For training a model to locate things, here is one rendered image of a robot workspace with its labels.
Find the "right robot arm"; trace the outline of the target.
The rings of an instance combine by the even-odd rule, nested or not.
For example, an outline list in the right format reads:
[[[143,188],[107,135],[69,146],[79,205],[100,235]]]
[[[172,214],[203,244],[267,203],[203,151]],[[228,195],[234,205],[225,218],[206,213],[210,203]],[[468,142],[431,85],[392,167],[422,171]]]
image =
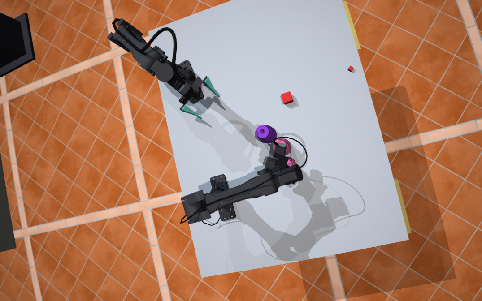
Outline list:
[[[230,189],[224,174],[211,177],[210,182],[212,185],[212,190],[210,193],[203,194],[203,190],[200,190],[181,197],[181,202],[183,204],[187,219],[192,216],[200,207],[207,205],[193,215],[188,220],[188,223],[192,224],[203,220],[208,220],[211,218],[210,214],[217,210],[219,212],[221,221],[234,219],[236,217],[236,213],[233,203],[254,197],[261,197],[264,195],[268,196],[270,194],[274,194],[275,191],[278,192],[278,188],[283,185],[288,185],[303,180],[301,168],[291,173],[286,173],[297,168],[299,168],[298,164],[282,169],[281,171],[271,171],[271,169],[269,170],[266,168],[257,171],[258,176],[253,177],[247,182]],[[279,176],[283,173],[286,174]],[[275,176],[279,177],[271,179]],[[265,182],[268,179],[271,180]],[[260,185],[261,183],[263,184]]]

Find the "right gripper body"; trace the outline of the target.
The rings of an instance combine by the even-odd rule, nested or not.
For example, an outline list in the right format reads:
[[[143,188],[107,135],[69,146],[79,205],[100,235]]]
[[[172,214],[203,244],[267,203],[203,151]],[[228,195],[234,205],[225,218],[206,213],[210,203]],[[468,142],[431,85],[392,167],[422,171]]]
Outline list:
[[[284,153],[285,147],[275,146],[273,157],[277,158],[277,160],[268,157],[265,163],[265,168],[268,168],[269,170],[271,169],[271,171],[281,171],[282,169],[289,167],[286,165],[289,158],[284,156]]]

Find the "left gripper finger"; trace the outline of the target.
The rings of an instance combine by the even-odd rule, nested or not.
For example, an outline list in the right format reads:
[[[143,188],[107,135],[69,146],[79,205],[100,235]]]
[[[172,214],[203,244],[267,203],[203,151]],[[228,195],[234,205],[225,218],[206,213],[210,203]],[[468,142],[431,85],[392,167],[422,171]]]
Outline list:
[[[182,112],[186,112],[186,113],[189,113],[189,114],[194,114],[196,117],[202,119],[196,112],[194,112],[192,109],[190,109],[189,107],[187,107],[186,105],[181,109]]]
[[[205,87],[207,87],[210,91],[212,91],[215,95],[217,95],[218,97],[220,97],[220,95],[216,92],[216,90],[214,90],[214,87],[212,85],[212,82],[210,81],[210,78],[207,77],[207,79],[203,82],[203,85]],[[209,86],[209,87],[208,87]]]

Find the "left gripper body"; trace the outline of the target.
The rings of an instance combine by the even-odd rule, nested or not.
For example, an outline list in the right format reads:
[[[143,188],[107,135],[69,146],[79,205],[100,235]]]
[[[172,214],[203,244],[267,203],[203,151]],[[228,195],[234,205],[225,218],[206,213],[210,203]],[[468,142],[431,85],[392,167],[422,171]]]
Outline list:
[[[189,78],[187,78],[184,74],[180,73],[178,74],[181,78],[183,78],[186,82],[189,83],[189,85],[191,85],[189,91],[181,96],[181,98],[178,100],[182,105],[182,107],[180,108],[180,110],[184,107],[184,105],[186,105],[186,103],[190,100],[190,98],[194,95],[194,93],[197,91],[197,89],[200,87],[200,85],[202,85],[203,81],[205,81],[207,79],[207,76],[201,80],[199,77],[196,78],[196,80],[190,80]],[[171,86],[175,89],[175,90],[179,90],[181,87],[182,87],[182,84],[180,81],[176,81],[174,79],[172,82],[171,82]],[[178,91],[179,92],[179,91]],[[189,93],[190,92],[190,93]],[[193,92],[193,93],[192,93]]]

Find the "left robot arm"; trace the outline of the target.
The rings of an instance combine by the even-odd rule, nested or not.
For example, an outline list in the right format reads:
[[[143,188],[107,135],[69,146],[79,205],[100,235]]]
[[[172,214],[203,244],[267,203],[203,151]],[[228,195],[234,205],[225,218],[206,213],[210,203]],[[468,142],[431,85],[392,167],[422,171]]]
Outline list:
[[[139,30],[136,30],[135,27],[132,27],[128,22],[124,21],[124,19],[120,19],[117,23],[119,28],[119,32],[125,36],[126,39],[131,41],[136,47],[142,49],[145,47],[147,42],[142,38],[142,33]],[[126,27],[125,27],[126,26]],[[128,27],[127,27],[128,26]],[[126,50],[126,52],[131,52],[135,60],[140,64],[140,66],[147,71],[152,76],[155,76],[160,81],[169,81],[167,82],[171,85],[173,79],[177,81],[175,77],[174,70],[172,69],[172,62],[167,60],[164,54],[165,52],[162,51],[157,45],[155,47],[148,47],[144,52],[138,52],[132,47],[127,41],[125,41],[122,36],[120,36],[116,31],[115,33],[109,33],[107,37],[110,41],[119,45],[121,48]],[[162,57],[163,56],[163,57]],[[163,60],[162,60],[163,59]],[[184,68],[185,67],[185,68]],[[181,62],[180,64],[176,64],[176,70],[178,74],[182,73],[191,81],[196,80],[196,76],[194,74],[193,68],[188,60]],[[193,76],[192,76],[193,75]],[[184,80],[185,81],[185,80]],[[178,90],[181,94],[186,94],[190,89],[191,85],[189,85],[186,81],[184,85]],[[194,93],[193,97],[189,100],[190,103],[195,103],[198,100],[204,97],[202,90],[199,89]],[[194,100],[194,101],[193,101]]]

